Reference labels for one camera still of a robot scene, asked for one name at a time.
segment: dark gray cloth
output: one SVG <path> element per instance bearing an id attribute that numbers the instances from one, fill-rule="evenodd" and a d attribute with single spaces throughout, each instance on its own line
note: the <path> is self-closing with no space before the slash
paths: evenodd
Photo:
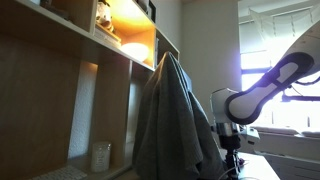
<path id="1" fill-rule="evenodd" d="M 170 52 L 144 88 L 132 160 L 142 180 L 218 179 L 224 173 L 207 117 Z"/>

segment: shelf light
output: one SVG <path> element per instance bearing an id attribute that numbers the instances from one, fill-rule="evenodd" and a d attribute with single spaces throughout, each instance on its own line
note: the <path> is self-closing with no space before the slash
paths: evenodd
<path id="1" fill-rule="evenodd" d="M 122 45 L 120 49 L 140 62 L 146 60 L 149 54 L 149 48 L 141 43 L 127 43 Z"/>

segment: wooden cabinet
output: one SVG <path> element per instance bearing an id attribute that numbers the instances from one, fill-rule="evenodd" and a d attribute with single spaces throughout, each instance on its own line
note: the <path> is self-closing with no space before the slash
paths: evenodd
<path id="1" fill-rule="evenodd" d="M 4 0 L 0 7 L 0 174 L 33 177 L 72 164 L 89 179 L 108 178 L 130 167 L 142 90 L 158 57 L 179 51 L 132 0 L 110 0 L 121 43 L 149 48 L 140 62 L 94 36 L 97 0 L 52 0 L 69 20 L 30 0 Z M 79 68 L 96 68 L 90 144 L 112 143 L 110 170 L 90 172 L 90 150 L 68 159 Z"/>

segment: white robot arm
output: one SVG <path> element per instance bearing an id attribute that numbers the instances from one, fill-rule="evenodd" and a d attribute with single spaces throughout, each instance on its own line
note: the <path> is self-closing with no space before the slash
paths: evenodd
<path id="1" fill-rule="evenodd" d="M 227 150 L 226 162 L 229 177 L 237 179 L 240 169 L 237 149 L 238 135 L 243 134 L 239 125 L 253 123 L 260 115 L 263 105 L 280 91 L 284 91 L 298 79 L 320 70 L 320 22 L 304 33 L 285 53 L 283 58 L 261 79 L 246 91 L 236 92 L 220 89 L 211 94 L 214 115 L 214 131 L 219 135 L 220 145 Z M 259 139 L 256 130 L 244 132 Z"/>

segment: window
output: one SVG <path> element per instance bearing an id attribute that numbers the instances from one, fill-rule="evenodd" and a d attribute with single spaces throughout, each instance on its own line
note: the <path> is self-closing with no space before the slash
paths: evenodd
<path id="1" fill-rule="evenodd" d="M 257 82 L 272 68 L 274 63 L 268 59 L 266 51 L 241 54 L 242 90 Z M 299 81 L 312 82 L 320 77 L 320 72 Z M 287 95 L 320 96 L 320 82 L 311 86 L 293 84 L 285 90 Z M 320 102 L 282 101 L 282 92 L 269 100 L 262 109 L 259 118 L 252 125 L 276 125 L 295 129 L 320 128 Z"/>

